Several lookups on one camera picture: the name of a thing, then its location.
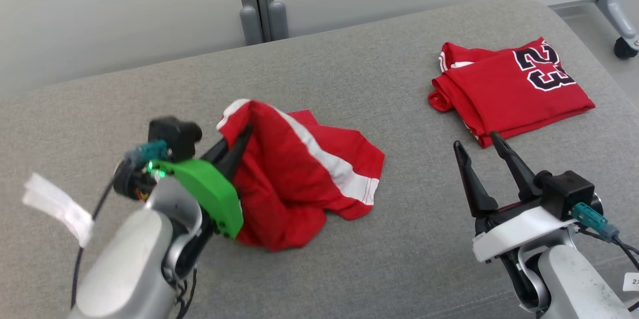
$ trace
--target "gray table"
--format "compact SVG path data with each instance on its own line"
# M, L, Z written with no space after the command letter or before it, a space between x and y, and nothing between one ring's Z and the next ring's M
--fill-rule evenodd
M489 192L505 205L516 187L492 148L482 150L454 112L427 105L441 44L501 49L543 35L597 108L510 141L534 171L573 169L594 182L622 238L635 225L639 116L584 44L547 7L491 0L321 34L258 44L74 80L0 103L0 313L66 317L77 242L24 207L32 171L93 208L126 150L152 117L198 122L199 151L237 98L311 109L320 123L360 130L386 153L374 210L329 215L304 249L266 253L215 239L201 257L190 319L528 318L501 264L479 264L452 142L461 139ZM137 203L111 196L87 249L86 273ZM621 250L579 239L621 291Z

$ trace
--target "gray floor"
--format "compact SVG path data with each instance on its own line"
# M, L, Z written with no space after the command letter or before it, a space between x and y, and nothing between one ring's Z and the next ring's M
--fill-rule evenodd
M633 24L639 27L638 1L623 0L623 3L624 10ZM628 60L618 59L614 55L612 47L619 38L619 34L594 3L558 9L556 12L588 46L635 106L639 107L639 55Z

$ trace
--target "white tape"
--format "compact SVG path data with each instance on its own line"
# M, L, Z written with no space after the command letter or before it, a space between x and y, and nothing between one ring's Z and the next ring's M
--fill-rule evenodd
M27 189L22 198L25 205L41 210L66 225L82 248L89 244L93 233L93 219L89 212L37 173L31 175L24 187Z
M624 292L639 292L639 273L626 273Z

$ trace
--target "caster wheel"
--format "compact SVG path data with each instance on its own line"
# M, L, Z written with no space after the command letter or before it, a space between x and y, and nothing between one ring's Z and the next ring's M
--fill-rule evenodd
M628 59L637 55L637 50L630 47L628 42L622 37L619 37L615 43L615 55L619 59Z

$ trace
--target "folded red jersey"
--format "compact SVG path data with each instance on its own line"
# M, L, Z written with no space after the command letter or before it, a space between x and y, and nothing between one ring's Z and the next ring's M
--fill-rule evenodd
M491 132L509 138L595 107L543 38L499 51L447 42L440 66L429 103L456 109L482 148L492 143Z
M324 210L349 221L370 212L384 154L360 132L253 100L233 102L217 129L232 147L249 122L253 134L233 179L244 215L238 241L302 247L324 225Z

